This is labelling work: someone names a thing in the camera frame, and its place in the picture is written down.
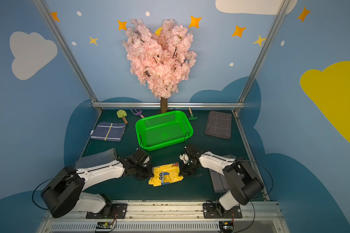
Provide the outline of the front aluminium rail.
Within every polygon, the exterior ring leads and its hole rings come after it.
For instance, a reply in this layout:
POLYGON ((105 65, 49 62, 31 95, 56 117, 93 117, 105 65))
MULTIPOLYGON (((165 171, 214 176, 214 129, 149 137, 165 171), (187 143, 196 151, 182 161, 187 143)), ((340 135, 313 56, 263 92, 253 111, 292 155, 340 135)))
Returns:
POLYGON ((218 233, 220 221, 232 221, 233 233, 287 233, 289 228, 277 202, 252 202, 240 205, 242 218, 203 216, 206 202, 139 202, 126 203, 124 219, 86 219, 85 212, 71 212, 60 218, 46 213, 39 233, 218 233), (97 222, 112 222, 111 231, 96 231, 97 222))

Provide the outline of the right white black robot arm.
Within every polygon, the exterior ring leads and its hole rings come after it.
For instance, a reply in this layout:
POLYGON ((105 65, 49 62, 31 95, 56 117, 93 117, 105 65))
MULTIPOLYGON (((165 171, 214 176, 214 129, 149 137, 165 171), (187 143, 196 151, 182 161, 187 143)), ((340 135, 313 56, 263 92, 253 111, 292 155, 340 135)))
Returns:
POLYGON ((250 164, 250 160, 232 159, 215 155, 210 151, 200 152, 193 144, 184 148, 179 156, 179 176, 194 175, 203 167, 223 175, 228 191, 217 201, 221 211, 228 211, 238 205, 247 205, 263 189, 264 184, 250 164))

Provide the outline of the pink blossom artificial tree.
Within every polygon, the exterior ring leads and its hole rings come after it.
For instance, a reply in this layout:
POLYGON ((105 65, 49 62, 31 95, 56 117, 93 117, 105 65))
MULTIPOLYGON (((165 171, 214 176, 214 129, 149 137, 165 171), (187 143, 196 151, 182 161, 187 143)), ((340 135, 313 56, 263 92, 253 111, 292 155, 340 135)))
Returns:
POLYGON ((130 72, 147 85, 160 101, 160 111, 168 110, 168 99, 176 94, 179 83, 189 78, 197 54, 192 51, 193 35, 173 19, 166 19, 157 35, 151 32, 141 18, 130 21, 122 44, 130 61, 130 72))

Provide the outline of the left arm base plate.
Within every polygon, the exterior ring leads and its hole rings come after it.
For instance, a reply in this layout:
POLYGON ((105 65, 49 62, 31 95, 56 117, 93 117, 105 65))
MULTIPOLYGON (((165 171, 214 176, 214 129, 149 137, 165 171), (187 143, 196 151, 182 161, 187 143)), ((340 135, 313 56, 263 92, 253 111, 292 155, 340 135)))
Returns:
POLYGON ((87 212, 86 219, 124 219, 127 207, 126 203, 108 203, 98 213, 87 212))

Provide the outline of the yellow cartoon pillowcase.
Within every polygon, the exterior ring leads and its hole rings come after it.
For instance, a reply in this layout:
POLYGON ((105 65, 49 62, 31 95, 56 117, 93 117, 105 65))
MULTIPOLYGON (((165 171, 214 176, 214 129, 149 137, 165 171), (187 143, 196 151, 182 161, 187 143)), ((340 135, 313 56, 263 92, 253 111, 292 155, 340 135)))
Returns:
POLYGON ((179 175, 179 163, 157 166, 153 168, 154 177, 151 177, 148 184, 153 187, 176 183, 184 179, 179 175))

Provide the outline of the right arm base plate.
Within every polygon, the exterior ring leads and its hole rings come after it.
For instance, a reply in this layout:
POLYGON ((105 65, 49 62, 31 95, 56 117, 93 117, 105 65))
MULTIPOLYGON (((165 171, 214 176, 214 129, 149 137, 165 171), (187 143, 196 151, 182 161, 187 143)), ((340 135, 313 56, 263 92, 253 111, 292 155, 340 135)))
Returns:
POLYGON ((242 210, 237 205, 230 210, 225 210, 218 203, 206 202, 202 204, 204 218, 242 218, 242 210))

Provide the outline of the dark grey grid pillowcase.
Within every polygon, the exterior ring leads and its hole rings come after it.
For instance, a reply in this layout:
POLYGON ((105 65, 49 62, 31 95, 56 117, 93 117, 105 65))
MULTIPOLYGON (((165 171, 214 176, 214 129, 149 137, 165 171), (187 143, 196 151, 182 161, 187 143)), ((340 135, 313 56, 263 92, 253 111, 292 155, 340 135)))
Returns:
POLYGON ((205 134, 223 139, 231 139, 232 114, 210 111, 205 134))

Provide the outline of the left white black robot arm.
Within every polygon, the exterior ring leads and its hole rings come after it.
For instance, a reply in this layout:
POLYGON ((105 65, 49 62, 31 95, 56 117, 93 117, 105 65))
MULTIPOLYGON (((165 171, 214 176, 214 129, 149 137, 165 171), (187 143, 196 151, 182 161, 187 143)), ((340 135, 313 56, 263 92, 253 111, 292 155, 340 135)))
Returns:
POLYGON ((54 218, 69 212, 85 212, 86 218, 117 218, 119 212, 103 194, 84 192, 91 186, 131 176, 138 181, 154 176, 151 157, 141 149, 119 158, 115 149, 80 158, 74 167, 63 168, 42 190, 41 198, 54 218))

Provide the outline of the aluminium frame crossbar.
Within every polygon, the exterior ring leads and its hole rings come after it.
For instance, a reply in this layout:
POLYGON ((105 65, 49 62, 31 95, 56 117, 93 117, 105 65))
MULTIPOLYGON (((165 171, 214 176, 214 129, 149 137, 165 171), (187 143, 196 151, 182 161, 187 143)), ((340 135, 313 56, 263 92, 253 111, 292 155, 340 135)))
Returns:
MULTIPOLYGON (((160 108, 160 103, 92 102, 95 108, 160 108)), ((244 108, 243 103, 168 103, 169 108, 244 108)))

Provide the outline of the aluminium frame post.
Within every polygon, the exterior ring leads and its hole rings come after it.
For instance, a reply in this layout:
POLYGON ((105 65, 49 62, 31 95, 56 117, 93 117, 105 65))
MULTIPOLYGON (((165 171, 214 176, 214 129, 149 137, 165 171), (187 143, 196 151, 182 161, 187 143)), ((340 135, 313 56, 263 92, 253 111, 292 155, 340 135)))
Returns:
POLYGON ((52 13, 49 10, 46 2, 40 1, 40 0, 33 0, 33 3, 35 4, 37 10, 39 11, 43 20, 45 21, 48 28, 50 29, 50 31, 51 31, 52 35, 54 36, 55 40, 57 41, 58 45, 60 46, 63 54, 65 55, 70 66, 72 67, 77 78, 79 79, 81 85, 83 86, 85 92, 87 93, 88 97, 90 98, 91 103, 94 104, 94 103, 99 102, 95 93, 93 92, 84 72, 82 71, 75 56, 73 55, 73 52, 72 52, 70 46, 68 45, 66 39, 64 38, 64 35, 62 34, 60 28, 58 27, 56 20, 53 18, 52 13))
POLYGON ((272 43, 274 42, 275 40, 275 37, 278 33, 278 31, 280 30, 280 27, 287 15, 287 10, 289 8, 289 5, 290 5, 291 1, 290 0, 284 0, 282 1, 282 3, 280 4, 279 6, 279 9, 278 9, 278 12, 273 20, 273 23, 268 31, 268 34, 267 34, 267 37, 266 37, 266 40, 258 54, 258 57, 256 59, 256 62, 252 68, 252 71, 243 87, 243 90, 239 96, 239 99, 238 99, 238 104, 241 104, 242 107, 236 107, 234 110, 233 110, 233 114, 235 117, 238 116, 238 113, 240 111, 241 108, 244 108, 245 106, 245 100, 249 94, 249 91, 251 90, 252 88, 252 85, 254 83, 254 81, 256 80, 257 76, 258 76, 258 73, 264 63, 264 60, 272 46, 272 43))

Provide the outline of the light grey plaid pillowcase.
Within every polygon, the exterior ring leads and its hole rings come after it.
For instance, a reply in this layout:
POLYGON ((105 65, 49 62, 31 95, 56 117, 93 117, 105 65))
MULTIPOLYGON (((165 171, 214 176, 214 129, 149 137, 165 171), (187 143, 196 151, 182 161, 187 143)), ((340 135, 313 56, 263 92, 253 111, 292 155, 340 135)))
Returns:
POLYGON ((211 167, 209 168, 210 176, 212 179, 212 184, 215 193, 226 193, 229 191, 229 187, 225 176, 223 174, 223 168, 225 166, 231 165, 232 162, 236 159, 233 155, 225 155, 225 156, 211 156, 211 167))

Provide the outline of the beige grey pillowcase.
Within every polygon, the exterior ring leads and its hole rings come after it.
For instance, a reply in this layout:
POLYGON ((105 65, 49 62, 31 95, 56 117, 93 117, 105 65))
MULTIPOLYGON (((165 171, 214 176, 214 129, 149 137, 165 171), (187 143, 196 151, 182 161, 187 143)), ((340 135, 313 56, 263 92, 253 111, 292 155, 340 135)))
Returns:
POLYGON ((87 169, 100 165, 104 165, 110 163, 112 161, 117 160, 118 156, 116 150, 111 148, 109 150, 89 155, 85 157, 81 157, 75 164, 75 169, 87 169))

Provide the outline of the green circuit board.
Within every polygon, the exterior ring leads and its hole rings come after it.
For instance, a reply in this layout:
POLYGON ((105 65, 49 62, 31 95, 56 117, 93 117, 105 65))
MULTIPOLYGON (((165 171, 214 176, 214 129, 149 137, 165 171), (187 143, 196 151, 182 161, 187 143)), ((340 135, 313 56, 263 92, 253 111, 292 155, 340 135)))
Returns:
POLYGON ((97 222, 95 230, 96 231, 111 231, 113 229, 112 222, 97 222))
POLYGON ((232 233, 234 225, 232 221, 220 221, 219 222, 219 233, 232 233))

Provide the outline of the left green circuit board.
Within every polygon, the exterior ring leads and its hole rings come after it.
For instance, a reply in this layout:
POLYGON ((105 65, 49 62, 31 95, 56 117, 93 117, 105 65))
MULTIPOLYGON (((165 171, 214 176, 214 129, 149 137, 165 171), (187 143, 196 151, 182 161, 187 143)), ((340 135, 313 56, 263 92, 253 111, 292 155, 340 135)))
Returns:
POLYGON ((95 230, 96 231, 111 231, 113 229, 112 222, 97 222, 95 230))

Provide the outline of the green plastic basket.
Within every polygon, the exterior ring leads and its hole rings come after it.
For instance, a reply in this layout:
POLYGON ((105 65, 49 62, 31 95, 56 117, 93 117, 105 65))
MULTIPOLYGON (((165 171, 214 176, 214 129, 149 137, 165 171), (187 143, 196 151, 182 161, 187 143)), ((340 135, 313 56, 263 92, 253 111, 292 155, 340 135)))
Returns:
POLYGON ((142 118, 135 130, 139 146, 148 151, 182 143, 193 136, 188 117, 179 110, 142 118))

